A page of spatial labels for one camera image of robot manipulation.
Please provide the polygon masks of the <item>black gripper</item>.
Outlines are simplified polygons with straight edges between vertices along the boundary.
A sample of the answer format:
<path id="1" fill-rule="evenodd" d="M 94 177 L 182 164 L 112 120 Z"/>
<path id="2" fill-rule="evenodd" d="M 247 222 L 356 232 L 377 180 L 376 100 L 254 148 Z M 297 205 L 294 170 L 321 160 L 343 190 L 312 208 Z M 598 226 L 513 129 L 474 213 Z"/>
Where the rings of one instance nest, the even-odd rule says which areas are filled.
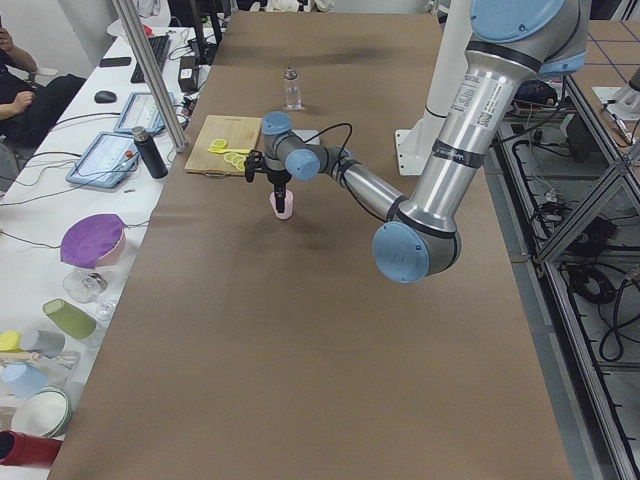
<path id="1" fill-rule="evenodd" d="M 286 185 L 290 181 L 290 173 L 286 169 L 268 169 L 266 175 L 274 189 L 274 192 L 272 192 L 273 210 L 274 212 L 284 213 L 286 205 Z"/>

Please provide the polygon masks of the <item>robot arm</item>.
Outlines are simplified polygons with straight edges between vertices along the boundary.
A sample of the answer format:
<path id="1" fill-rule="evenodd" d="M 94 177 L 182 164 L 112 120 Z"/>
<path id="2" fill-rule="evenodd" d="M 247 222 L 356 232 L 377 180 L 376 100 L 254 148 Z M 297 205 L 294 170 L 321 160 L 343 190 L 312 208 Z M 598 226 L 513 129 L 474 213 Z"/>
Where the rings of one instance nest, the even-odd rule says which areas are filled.
<path id="1" fill-rule="evenodd" d="M 284 112 L 262 120 L 264 151 L 245 163 L 286 179 L 331 176 L 364 209 L 383 219 L 372 252 L 390 280 L 414 283 L 458 259 L 454 219 L 522 83 L 579 70 L 586 57 L 588 1 L 454 1 L 445 33 L 466 45 L 467 69 L 410 196 L 377 177 L 344 147 L 306 145 Z"/>

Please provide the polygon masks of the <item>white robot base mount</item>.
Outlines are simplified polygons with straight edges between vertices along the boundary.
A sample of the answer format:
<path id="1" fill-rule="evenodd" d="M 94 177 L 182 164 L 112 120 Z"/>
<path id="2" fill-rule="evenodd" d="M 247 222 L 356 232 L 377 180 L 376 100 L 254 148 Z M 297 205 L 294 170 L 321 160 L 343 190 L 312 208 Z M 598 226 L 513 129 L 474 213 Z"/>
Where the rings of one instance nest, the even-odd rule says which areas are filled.
<path id="1" fill-rule="evenodd" d="M 419 176 L 467 71 L 465 50 L 472 29 L 470 0 L 436 1 L 446 14 L 424 113 L 410 130 L 396 130 L 396 157 L 402 176 Z"/>

